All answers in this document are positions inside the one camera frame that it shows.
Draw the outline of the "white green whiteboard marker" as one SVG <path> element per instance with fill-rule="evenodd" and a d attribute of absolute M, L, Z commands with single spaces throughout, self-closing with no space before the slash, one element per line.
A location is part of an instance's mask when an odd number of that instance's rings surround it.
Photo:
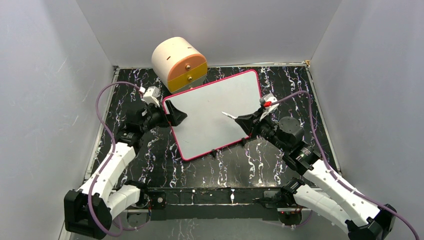
<path fill-rule="evenodd" d="M 233 116 L 233 115 L 231 115 L 231 114 L 229 114 L 227 112 L 224 112 L 224 111 L 222 111 L 221 113 L 223 115 L 227 116 L 228 118 L 232 119 L 232 120 L 235 120 L 237 118 L 236 116 Z"/>

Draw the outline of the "pink framed whiteboard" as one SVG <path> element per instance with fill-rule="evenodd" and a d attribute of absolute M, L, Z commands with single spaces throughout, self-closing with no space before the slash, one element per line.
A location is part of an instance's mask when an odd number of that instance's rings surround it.
<path fill-rule="evenodd" d="M 181 124 L 171 128 L 181 158 L 190 161 L 246 139 L 248 136 L 235 121 L 255 112 L 262 96 L 255 70 L 247 70 L 214 82 L 164 98 L 187 114 Z"/>

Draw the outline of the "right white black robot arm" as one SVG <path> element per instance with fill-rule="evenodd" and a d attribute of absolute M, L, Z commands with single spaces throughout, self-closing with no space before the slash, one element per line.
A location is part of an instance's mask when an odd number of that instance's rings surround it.
<path fill-rule="evenodd" d="M 303 141 L 304 129 L 297 119 L 286 116 L 276 123 L 261 115 L 241 115 L 234 121 L 248 136 L 261 136 L 282 150 L 286 165 L 321 189 L 317 192 L 293 178 L 281 189 L 286 206 L 311 209 L 339 227 L 350 240 L 384 240 L 388 236 L 395 223 L 391 205 L 380 207 L 357 196 L 354 187 L 327 168 L 321 155 Z"/>

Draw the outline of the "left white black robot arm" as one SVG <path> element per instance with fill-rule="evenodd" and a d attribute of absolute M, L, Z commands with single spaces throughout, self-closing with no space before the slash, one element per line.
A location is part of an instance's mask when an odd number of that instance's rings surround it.
<path fill-rule="evenodd" d="M 119 232 L 110 230 L 115 220 L 131 205 L 144 208 L 150 198 L 143 183 L 128 180 L 119 190 L 113 191 L 115 184 L 140 151 L 144 134 L 156 127 L 176 127 L 187 116 L 170 100 L 165 101 L 164 107 L 149 103 L 127 113 L 123 125 L 111 138 L 112 145 L 105 160 L 82 186 L 66 193 L 65 229 L 97 240 L 107 235 L 120 236 L 124 230 L 122 225 Z"/>

